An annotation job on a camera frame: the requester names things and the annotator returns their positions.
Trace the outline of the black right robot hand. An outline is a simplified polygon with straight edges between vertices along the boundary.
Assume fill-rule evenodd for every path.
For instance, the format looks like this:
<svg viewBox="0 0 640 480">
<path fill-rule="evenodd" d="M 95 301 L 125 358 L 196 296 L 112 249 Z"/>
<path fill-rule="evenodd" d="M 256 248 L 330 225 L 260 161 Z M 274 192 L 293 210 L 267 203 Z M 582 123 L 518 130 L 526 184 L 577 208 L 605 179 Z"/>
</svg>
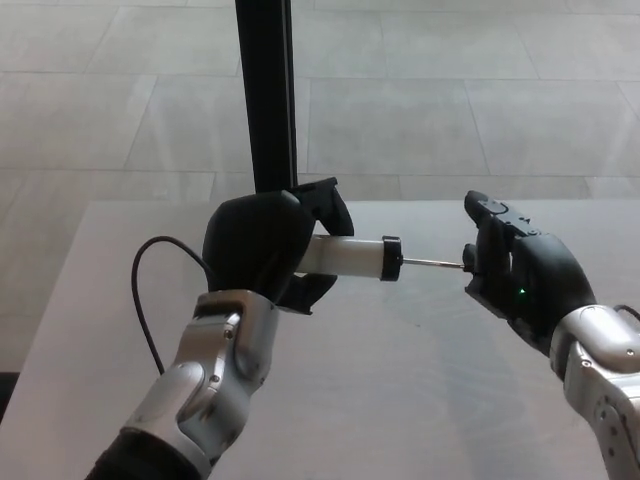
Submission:
<svg viewBox="0 0 640 480">
<path fill-rule="evenodd" d="M 547 356 L 569 313 L 596 302 L 581 265 L 556 236 L 530 224 L 512 206 L 470 190 L 464 209 L 478 229 L 465 245 L 465 292 Z"/>
</svg>

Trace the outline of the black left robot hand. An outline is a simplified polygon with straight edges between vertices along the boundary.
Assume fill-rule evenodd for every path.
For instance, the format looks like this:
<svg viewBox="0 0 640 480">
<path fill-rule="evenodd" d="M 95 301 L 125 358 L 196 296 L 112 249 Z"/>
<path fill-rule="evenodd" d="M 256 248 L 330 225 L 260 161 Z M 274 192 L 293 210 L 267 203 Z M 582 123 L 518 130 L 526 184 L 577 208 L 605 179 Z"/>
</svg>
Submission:
<svg viewBox="0 0 640 480">
<path fill-rule="evenodd" d="M 354 234 L 335 178 L 222 203 L 208 222 L 202 247 L 210 269 L 208 290 L 248 290 L 287 311 L 309 315 L 338 279 L 296 274 L 316 223 L 332 236 Z"/>
</svg>

